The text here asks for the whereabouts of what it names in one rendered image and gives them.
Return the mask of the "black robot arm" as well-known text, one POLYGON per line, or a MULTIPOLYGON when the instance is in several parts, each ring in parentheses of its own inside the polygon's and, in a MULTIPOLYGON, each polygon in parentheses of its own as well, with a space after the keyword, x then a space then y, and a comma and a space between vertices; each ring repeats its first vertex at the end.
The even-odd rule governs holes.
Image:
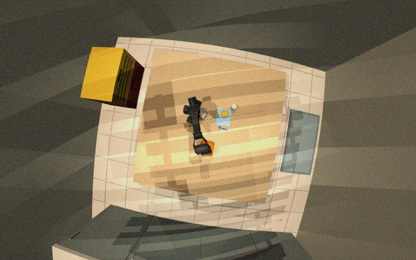
POLYGON ((184 106, 183 113, 188 114, 192 119, 193 131, 194 131, 194 134, 193 134, 194 143, 195 143, 195 140, 201 139, 201 138, 206 142, 200 145, 194 145, 193 143, 194 152, 197 155, 202 154, 202 156, 212 154, 211 146, 207 144, 207 141, 203 137, 202 132, 200 130, 200 124, 199 124, 200 109, 199 109, 199 104, 197 103, 196 97, 188 98, 188 103, 189 103, 188 106, 187 105, 184 106))

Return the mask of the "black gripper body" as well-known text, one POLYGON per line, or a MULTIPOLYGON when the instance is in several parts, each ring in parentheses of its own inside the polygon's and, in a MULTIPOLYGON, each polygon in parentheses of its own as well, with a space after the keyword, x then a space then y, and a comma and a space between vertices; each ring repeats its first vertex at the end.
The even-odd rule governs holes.
MULTIPOLYGON (((197 100, 197 103, 199 104, 199 106, 201 106, 202 102, 197 100)), ((189 122, 192 124, 192 119, 190 117, 187 117, 186 122, 189 122)))

